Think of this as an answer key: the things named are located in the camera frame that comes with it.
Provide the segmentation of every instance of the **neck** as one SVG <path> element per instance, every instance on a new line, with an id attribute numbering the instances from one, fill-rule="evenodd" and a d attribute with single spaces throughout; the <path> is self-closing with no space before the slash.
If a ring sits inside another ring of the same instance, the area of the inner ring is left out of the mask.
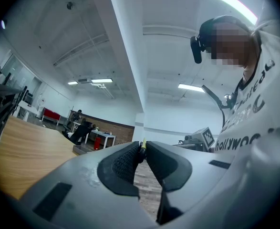
<path id="1" fill-rule="evenodd" d="M 244 65 L 243 84 L 245 84 L 253 75 L 256 63 L 259 58 L 259 42 L 255 34 L 251 35 L 249 56 L 246 64 Z"/>

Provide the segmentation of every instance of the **wooden tabletop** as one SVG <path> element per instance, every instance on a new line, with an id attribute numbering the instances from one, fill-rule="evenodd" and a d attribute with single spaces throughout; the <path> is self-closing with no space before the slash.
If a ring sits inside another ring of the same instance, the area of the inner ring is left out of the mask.
<path id="1" fill-rule="evenodd" d="M 35 182 L 77 156 L 56 130 L 10 116 L 0 138 L 0 189 L 19 199 Z"/>

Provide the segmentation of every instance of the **gray device on table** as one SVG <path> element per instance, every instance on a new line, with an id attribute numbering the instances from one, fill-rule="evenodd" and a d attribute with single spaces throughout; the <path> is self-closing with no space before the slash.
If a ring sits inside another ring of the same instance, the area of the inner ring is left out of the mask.
<path id="1" fill-rule="evenodd" d="M 139 143 L 72 158 L 14 201 L 33 227 L 249 228 L 280 195 L 280 131 L 225 155 L 147 142 L 162 196 L 153 221 L 133 185 Z"/>

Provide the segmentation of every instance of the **person wearing white t-shirt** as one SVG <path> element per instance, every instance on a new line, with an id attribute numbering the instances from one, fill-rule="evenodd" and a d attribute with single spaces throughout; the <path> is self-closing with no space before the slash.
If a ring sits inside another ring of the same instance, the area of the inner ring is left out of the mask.
<path id="1" fill-rule="evenodd" d="M 231 99 L 227 98 L 230 112 L 215 153 L 235 154 L 280 128 L 280 21 L 262 22 L 266 19 L 261 18 L 254 31 L 226 15 L 200 27 L 199 49 L 210 53 L 212 60 L 221 61 L 215 67 L 244 69 Z"/>

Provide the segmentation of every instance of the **textured black rubber grip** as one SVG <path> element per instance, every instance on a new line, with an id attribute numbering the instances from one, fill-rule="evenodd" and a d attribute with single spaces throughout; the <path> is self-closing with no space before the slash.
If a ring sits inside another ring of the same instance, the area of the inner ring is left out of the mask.
<path id="1" fill-rule="evenodd" d="M 139 197 L 139 189 L 133 185 L 138 166 L 138 152 L 139 142 L 133 142 L 98 164 L 98 178 L 115 194 Z"/>
<path id="2" fill-rule="evenodd" d="M 163 191 L 175 191 L 183 187 L 192 174 L 190 162 L 155 143 L 147 142 L 146 147 L 146 160 Z"/>

